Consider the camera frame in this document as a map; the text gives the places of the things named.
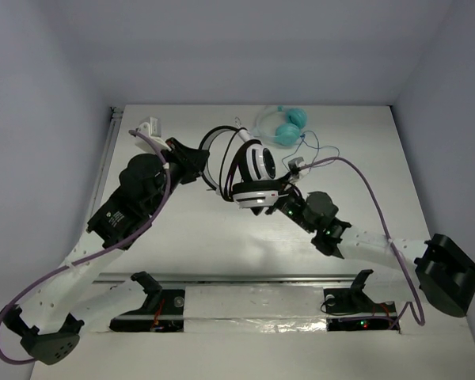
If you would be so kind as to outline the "black and white headphones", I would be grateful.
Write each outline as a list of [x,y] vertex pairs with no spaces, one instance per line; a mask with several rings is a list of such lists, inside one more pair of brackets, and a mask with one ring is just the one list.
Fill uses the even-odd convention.
[[276,179],[276,164],[271,151],[259,139],[253,137],[244,127],[219,126],[211,129],[202,138],[199,148],[209,150],[212,143],[221,134],[232,131],[233,137],[239,137],[243,144],[230,163],[225,178],[214,180],[208,166],[202,172],[206,185],[226,202],[234,202],[240,208],[273,205],[276,191],[253,191],[253,185],[282,185],[288,189],[292,184],[288,178]]

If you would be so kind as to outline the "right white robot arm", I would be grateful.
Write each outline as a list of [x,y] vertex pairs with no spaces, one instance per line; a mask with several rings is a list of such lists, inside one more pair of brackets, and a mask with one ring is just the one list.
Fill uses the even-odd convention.
[[304,231],[327,257],[362,260],[398,270],[407,289],[422,291],[438,311],[464,317],[475,295],[475,262],[449,237],[434,234],[426,241],[394,239],[358,228],[337,218],[338,207],[325,192],[305,199],[293,188],[253,202],[253,211],[280,211]]

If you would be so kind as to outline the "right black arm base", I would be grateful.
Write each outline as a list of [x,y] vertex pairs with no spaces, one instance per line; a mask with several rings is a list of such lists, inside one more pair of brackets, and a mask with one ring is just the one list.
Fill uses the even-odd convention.
[[324,290],[321,312],[329,332],[399,331],[395,303],[373,302],[362,291],[350,288]]

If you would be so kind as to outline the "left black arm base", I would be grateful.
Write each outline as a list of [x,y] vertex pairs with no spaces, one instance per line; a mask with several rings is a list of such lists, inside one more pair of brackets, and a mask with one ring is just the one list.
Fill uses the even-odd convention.
[[164,289],[159,297],[113,318],[115,333],[182,333],[184,331],[183,289]]

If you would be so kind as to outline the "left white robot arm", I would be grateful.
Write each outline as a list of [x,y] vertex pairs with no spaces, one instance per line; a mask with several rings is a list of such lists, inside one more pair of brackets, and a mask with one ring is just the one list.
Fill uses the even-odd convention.
[[83,334],[101,322],[138,307],[159,306],[161,285],[147,272],[85,302],[93,281],[152,227],[180,184],[196,181],[209,151],[175,138],[154,140],[135,132],[149,150],[133,156],[119,186],[87,222],[85,231],[57,269],[16,295],[0,312],[0,360],[11,365],[66,358]]

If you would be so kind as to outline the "teal headphones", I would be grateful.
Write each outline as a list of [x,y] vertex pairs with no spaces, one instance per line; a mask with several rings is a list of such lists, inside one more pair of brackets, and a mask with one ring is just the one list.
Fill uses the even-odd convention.
[[[275,129],[273,134],[266,133],[261,124],[269,116],[275,114],[283,114],[284,122]],[[266,106],[255,119],[253,134],[273,145],[291,147],[302,137],[302,130],[307,122],[308,116],[302,108],[287,108],[283,105]]]

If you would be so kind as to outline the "aluminium rail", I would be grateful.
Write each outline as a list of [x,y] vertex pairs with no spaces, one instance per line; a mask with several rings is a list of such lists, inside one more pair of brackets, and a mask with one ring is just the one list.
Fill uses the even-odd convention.
[[155,274],[150,275],[162,286],[211,285],[211,284],[325,284],[351,283],[356,274],[340,275],[197,275]]

